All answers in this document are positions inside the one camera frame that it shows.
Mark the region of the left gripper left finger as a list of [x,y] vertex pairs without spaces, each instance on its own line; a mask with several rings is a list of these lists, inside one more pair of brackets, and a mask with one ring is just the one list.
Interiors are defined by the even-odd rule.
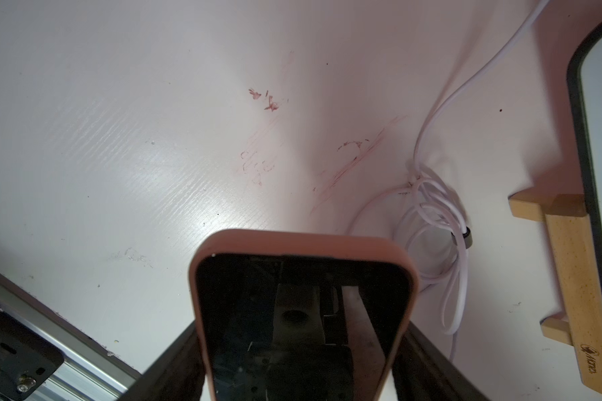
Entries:
[[119,401],[199,401],[206,371],[192,322]]

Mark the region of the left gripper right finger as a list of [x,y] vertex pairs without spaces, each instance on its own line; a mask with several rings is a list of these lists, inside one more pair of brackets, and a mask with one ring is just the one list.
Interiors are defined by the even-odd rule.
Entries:
[[414,324],[401,339],[392,375],[399,401],[488,400]]

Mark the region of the black phone pink case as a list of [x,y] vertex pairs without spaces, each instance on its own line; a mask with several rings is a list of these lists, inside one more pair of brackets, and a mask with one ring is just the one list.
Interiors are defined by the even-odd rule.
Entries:
[[189,270],[213,400],[377,400],[419,280],[378,237],[224,230]]

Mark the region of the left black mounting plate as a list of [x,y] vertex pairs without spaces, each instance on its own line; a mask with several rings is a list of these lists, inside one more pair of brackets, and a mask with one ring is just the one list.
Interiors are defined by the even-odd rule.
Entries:
[[0,310],[0,394],[30,397],[65,362],[53,344]]

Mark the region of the wooden board stand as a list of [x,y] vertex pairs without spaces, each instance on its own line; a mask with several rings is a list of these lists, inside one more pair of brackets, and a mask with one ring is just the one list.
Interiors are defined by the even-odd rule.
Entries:
[[547,339],[575,350],[584,386],[602,394],[602,285],[585,197],[523,190],[508,198],[514,217],[545,224],[565,315],[545,318]]

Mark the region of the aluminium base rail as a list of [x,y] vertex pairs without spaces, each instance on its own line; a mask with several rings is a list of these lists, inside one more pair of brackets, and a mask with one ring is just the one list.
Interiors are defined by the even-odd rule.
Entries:
[[[0,274],[0,310],[57,347],[64,364],[25,400],[117,400],[140,373]],[[0,400],[11,400],[0,394]]]

